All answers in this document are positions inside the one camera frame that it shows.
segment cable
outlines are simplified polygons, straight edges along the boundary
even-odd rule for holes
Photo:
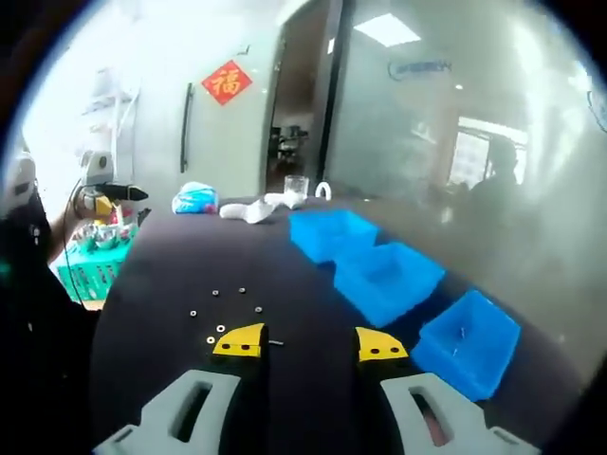
[[[72,276],[72,267],[69,265],[69,258],[67,255],[67,240],[65,238],[67,236],[67,225],[66,225],[66,221],[65,221],[65,218],[67,217],[67,210],[69,209],[70,204],[72,204],[72,207],[73,207],[72,197],[74,197],[74,194],[76,193],[76,189],[78,188],[78,185],[80,184],[80,182],[81,182],[81,179],[79,178],[78,181],[76,182],[76,185],[74,185],[74,188],[72,188],[72,191],[69,194],[69,197],[67,198],[67,203],[65,203],[64,221],[63,221],[63,225],[62,225],[62,231],[63,231],[62,239],[64,240],[64,254],[65,254],[65,265],[67,266],[67,273],[69,274],[69,279],[72,281],[72,287],[74,288],[74,291],[76,292],[76,295],[78,296],[80,305],[84,306],[83,298],[80,296],[80,292],[78,292],[78,288],[76,287],[76,283],[74,282],[74,277]]]

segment green plastic basket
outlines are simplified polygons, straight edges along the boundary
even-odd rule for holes
[[[120,272],[120,266],[133,243],[132,238],[121,241],[111,249],[86,250],[73,244],[68,247],[67,259],[62,254],[55,263],[59,280],[69,297],[75,301],[104,300]]]

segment glass cup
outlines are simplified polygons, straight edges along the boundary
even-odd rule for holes
[[[307,187],[310,180],[303,175],[287,175],[285,177],[285,201],[293,208],[307,198]]]
[[[285,177],[285,194],[296,194],[299,198],[307,197],[307,187],[310,180],[303,175],[287,175]]]

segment wall logo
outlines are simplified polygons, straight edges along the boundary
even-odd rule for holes
[[[403,81],[411,76],[427,73],[451,72],[451,62],[446,60],[434,60],[429,62],[413,62],[410,64],[389,62],[388,76],[393,81]]]

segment door handle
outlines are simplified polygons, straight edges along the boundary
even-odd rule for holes
[[[181,156],[179,157],[179,170],[181,173],[188,169],[188,127],[190,120],[190,103],[193,98],[193,84],[188,84],[186,102],[183,108],[183,122],[181,123]]]

